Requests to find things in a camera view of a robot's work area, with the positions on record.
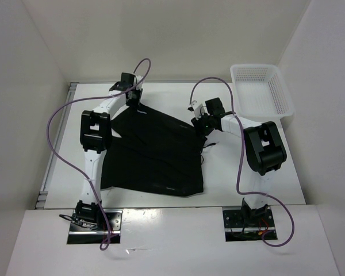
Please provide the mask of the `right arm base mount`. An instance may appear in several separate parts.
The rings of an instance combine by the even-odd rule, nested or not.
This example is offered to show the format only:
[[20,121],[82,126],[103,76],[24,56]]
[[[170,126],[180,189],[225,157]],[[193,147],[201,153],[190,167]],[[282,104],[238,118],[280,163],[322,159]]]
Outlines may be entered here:
[[247,222],[240,207],[223,208],[223,221],[226,242],[243,242],[261,240],[277,240],[275,223],[271,209],[259,218]]

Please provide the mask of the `black shorts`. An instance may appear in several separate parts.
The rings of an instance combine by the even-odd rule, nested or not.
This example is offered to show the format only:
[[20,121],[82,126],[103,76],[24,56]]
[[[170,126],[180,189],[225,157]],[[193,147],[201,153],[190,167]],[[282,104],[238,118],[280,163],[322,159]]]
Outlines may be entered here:
[[203,193],[201,154],[207,138],[168,114],[140,105],[111,121],[113,137],[101,189],[119,187],[177,197]]

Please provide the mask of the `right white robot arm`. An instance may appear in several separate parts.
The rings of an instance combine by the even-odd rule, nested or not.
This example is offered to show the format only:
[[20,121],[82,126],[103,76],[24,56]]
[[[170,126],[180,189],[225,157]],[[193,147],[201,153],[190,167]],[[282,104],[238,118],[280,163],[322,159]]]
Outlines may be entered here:
[[237,185],[240,185],[244,159],[247,159],[255,178],[248,192],[238,192],[243,196],[240,217],[243,225],[255,225],[266,215],[274,175],[287,159],[277,125],[272,121],[261,123],[227,112],[219,98],[208,100],[205,104],[191,101],[188,110],[194,113],[191,122],[197,135],[207,137],[217,130],[241,138]]

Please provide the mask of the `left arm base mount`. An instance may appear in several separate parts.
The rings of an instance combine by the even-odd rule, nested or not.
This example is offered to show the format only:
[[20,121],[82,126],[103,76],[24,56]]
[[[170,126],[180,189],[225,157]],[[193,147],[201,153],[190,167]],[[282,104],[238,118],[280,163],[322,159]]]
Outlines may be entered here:
[[[105,211],[111,227],[111,244],[120,244],[121,240],[121,209],[107,209]],[[75,218],[75,211],[72,215],[60,214],[60,218],[70,223],[67,244],[100,244],[107,238],[108,229],[105,223],[97,225],[96,223],[86,222]]]

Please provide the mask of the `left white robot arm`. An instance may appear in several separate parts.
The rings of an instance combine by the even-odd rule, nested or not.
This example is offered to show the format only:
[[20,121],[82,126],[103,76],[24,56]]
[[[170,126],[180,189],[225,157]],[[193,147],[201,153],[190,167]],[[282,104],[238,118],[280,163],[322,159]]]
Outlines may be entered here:
[[81,115],[80,143],[85,154],[85,180],[75,217],[89,229],[106,227],[101,202],[102,165],[112,143],[112,118],[127,104],[139,104],[143,76],[123,72],[120,81],[109,89],[109,98]]

